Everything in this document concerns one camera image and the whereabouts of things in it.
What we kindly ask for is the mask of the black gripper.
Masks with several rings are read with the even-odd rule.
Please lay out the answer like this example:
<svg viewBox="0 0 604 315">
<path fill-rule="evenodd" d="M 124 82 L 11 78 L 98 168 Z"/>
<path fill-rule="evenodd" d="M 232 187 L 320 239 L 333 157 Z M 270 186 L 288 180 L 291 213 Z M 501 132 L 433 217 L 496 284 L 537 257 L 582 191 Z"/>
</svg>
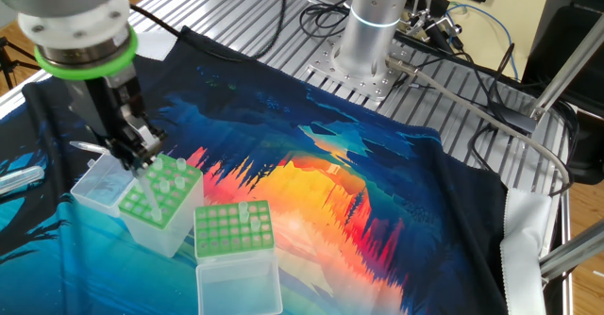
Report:
<svg viewBox="0 0 604 315">
<path fill-rule="evenodd" d="M 135 141 L 140 162 L 152 164 L 166 139 L 166 132 L 144 116 L 141 86 L 133 64 L 113 75 L 66 81 L 72 112 L 84 120 L 125 170 L 133 170 L 135 153 L 121 141 Z"/>
</svg>

